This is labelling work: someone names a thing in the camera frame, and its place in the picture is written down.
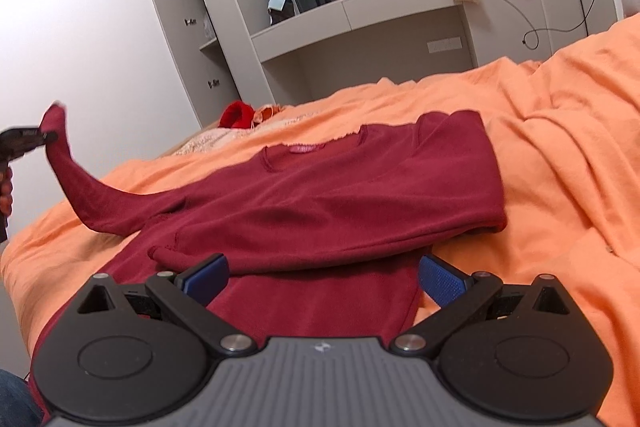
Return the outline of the person's left hand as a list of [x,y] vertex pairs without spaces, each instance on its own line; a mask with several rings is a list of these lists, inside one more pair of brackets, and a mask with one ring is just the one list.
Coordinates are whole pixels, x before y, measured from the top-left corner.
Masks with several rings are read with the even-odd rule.
[[12,169],[10,167],[2,171],[0,176],[0,211],[4,217],[9,217],[13,206]]

